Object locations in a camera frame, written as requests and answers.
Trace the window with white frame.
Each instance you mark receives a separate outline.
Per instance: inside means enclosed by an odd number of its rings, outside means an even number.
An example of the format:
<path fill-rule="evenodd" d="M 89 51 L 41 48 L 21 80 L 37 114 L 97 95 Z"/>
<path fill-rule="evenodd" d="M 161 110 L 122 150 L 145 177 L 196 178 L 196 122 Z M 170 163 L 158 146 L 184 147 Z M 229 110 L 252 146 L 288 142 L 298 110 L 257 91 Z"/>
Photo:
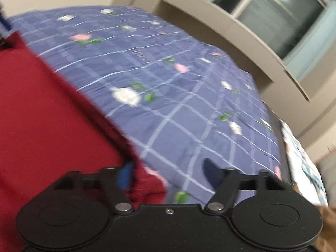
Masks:
<path fill-rule="evenodd" d="M 321 0 L 206 0 L 234 16 L 284 59 L 325 9 Z"/>

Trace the red knit sweater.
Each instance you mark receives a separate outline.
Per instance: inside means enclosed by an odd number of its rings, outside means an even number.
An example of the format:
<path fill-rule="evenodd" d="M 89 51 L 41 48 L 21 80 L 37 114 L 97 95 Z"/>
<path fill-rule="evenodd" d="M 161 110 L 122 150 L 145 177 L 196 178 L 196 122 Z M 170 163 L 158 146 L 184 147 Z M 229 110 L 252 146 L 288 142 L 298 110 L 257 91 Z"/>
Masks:
<path fill-rule="evenodd" d="M 133 163 L 134 206 L 162 204 L 166 181 L 145 167 L 116 125 L 36 56 L 19 33 L 1 48 L 1 251 L 20 251 L 18 211 L 69 171 Z"/>

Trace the light blue patterned cloth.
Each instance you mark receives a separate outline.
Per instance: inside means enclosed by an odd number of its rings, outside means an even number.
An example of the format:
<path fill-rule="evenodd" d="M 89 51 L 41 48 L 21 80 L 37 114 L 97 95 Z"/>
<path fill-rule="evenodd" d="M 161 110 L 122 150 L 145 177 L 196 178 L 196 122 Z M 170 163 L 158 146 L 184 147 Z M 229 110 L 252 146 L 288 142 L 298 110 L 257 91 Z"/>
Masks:
<path fill-rule="evenodd" d="M 328 206 L 327 194 L 321 174 L 311 161 L 290 127 L 281 122 L 281 131 L 293 185 L 300 195 L 314 205 Z"/>

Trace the right blue curtain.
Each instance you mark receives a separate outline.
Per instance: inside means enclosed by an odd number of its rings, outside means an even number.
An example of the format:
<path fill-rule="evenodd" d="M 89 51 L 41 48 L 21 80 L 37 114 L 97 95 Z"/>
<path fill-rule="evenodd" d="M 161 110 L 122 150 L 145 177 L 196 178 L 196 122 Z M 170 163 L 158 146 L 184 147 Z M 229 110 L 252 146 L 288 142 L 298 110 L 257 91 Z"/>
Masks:
<path fill-rule="evenodd" d="M 309 31 L 284 59 L 287 71 L 299 83 L 313 70 L 335 41 L 335 7 L 335 0 L 331 0 Z"/>

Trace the brown garment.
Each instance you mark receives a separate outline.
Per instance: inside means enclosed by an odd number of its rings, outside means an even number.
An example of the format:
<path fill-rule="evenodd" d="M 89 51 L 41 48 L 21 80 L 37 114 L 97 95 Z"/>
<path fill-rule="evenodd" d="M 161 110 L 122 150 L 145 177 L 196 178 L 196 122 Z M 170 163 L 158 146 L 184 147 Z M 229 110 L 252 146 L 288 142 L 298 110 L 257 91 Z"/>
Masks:
<path fill-rule="evenodd" d="M 323 227 L 315 243 L 311 246 L 314 251 L 335 251 L 335 206 L 327 206 L 324 196 L 313 195 L 311 199 L 323 219 Z"/>

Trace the blue plaid floral quilt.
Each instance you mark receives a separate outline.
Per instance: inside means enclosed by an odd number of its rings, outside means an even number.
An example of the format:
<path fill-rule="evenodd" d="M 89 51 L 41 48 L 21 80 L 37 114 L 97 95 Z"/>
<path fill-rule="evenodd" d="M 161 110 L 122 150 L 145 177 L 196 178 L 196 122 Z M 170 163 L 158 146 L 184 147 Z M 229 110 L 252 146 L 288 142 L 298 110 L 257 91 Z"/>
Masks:
<path fill-rule="evenodd" d="M 205 203 L 205 159 L 290 182 L 281 124 L 252 76 L 220 48 L 135 7 L 10 17 L 27 46 L 113 121 L 166 181 L 166 202 Z"/>

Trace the grey window shelf cabinet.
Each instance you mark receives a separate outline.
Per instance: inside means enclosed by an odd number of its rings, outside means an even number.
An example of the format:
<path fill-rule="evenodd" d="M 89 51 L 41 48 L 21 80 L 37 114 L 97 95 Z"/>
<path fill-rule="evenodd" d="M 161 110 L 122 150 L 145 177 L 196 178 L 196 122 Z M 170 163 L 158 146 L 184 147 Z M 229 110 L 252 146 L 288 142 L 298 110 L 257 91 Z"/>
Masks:
<path fill-rule="evenodd" d="M 278 101 L 281 97 L 310 102 L 282 60 L 224 10 L 205 0 L 159 0 L 159 5 L 168 6 L 169 22 L 227 52 L 241 69 L 253 76 L 266 102 Z"/>

